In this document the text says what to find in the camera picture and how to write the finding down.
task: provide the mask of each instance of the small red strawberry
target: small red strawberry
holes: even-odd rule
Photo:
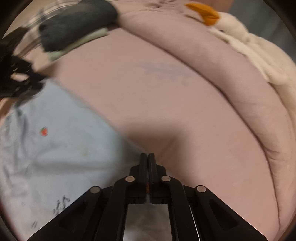
[[[40,134],[41,134],[43,137],[47,136],[47,135],[48,135],[48,129],[47,129],[47,127],[43,127],[43,128],[41,129],[41,131],[40,131]]]

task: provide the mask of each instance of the blanket wrinkle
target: blanket wrinkle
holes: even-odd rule
[[[249,33],[236,17],[220,13],[221,19],[209,31],[245,55],[280,96],[296,134],[296,65],[274,43]]]
[[[201,23],[173,11],[146,11],[141,1],[120,0],[115,5],[122,28],[168,51],[210,80],[257,136],[270,164],[279,232],[283,233],[296,208],[296,190],[288,188],[296,183],[296,143],[292,122],[277,93],[243,55]],[[250,106],[250,100],[257,105]]]

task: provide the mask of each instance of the plush toy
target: plush toy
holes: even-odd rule
[[[185,7],[186,8],[183,11],[185,15],[195,18],[207,26],[214,25],[220,18],[219,13],[206,4],[191,2],[185,4]]]

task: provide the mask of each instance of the pink bedsheet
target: pink bedsheet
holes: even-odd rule
[[[46,58],[41,48],[28,56],[37,69],[48,63]],[[183,184],[207,186],[268,240],[278,234],[274,184],[260,143],[225,96],[196,71],[118,28],[44,72],[122,135],[154,152]],[[284,112],[273,90],[260,77],[258,82],[267,100]]]

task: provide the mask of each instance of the black object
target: black object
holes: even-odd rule
[[[35,73],[31,63],[12,55],[27,30],[17,28],[0,40],[0,98],[34,95],[43,86],[40,81],[46,77]],[[11,77],[13,73],[26,74],[29,77],[20,82]]]
[[[28,241],[121,241],[128,204],[149,200],[168,204],[173,241],[267,241],[206,187],[167,176],[153,153],[114,186],[89,189]]]
[[[14,19],[23,11],[32,0],[0,1],[0,39]]]
[[[39,26],[46,52],[64,50],[69,44],[117,19],[113,5],[105,0],[82,0]]]

